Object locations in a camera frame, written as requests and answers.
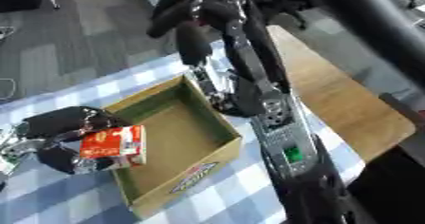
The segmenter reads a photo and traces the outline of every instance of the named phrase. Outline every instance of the gray carpet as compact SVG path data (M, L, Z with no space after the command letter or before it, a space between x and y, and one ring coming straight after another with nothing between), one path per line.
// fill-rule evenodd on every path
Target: gray carpet
M145 30L151 6L138 0L47 0L37 10L0 14L17 31L0 45L0 78L13 78L19 98L87 82L163 56ZM0 98L9 84L0 83Z

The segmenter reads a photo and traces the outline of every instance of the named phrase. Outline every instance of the red package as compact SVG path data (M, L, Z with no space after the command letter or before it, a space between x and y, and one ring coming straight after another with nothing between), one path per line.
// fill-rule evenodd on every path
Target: red package
M110 128L83 138L80 157L114 158L120 167L146 162L146 134L142 125Z

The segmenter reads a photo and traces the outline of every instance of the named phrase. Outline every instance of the box label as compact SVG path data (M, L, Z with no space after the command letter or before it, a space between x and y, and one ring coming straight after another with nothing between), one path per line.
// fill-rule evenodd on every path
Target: box label
M218 164L217 162L212 163L204 163L200 164L199 166L196 166L192 168L189 171L189 175L182 179L175 188L170 192L170 194L174 194L179 191L184 191L192 186L196 185L197 182L199 182L203 177L208 175L210 171Z

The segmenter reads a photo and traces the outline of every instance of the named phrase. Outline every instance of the cardboard box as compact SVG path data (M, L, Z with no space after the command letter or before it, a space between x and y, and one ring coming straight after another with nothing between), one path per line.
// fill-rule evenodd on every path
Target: cardboard box
M147 164L114 171L127 206L147 217L239 154L241 137L186 77L106 107L146 127Z

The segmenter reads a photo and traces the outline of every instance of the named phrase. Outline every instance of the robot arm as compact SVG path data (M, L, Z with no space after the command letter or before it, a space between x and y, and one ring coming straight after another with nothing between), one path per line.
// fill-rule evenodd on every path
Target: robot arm
M341 178L322 142L309 129L255 5L250 0L166 1L159 4L176 5L156 8L148 33L158 37L176 28L182 63L190 66L212 106L227 115L250 118L290 223L355 223ZM211 3L226 9L211 9ZM211 25L222 35L233 66L225 76L231 89L220 89L213 80L219 75L208 69L212 49L200 24Z

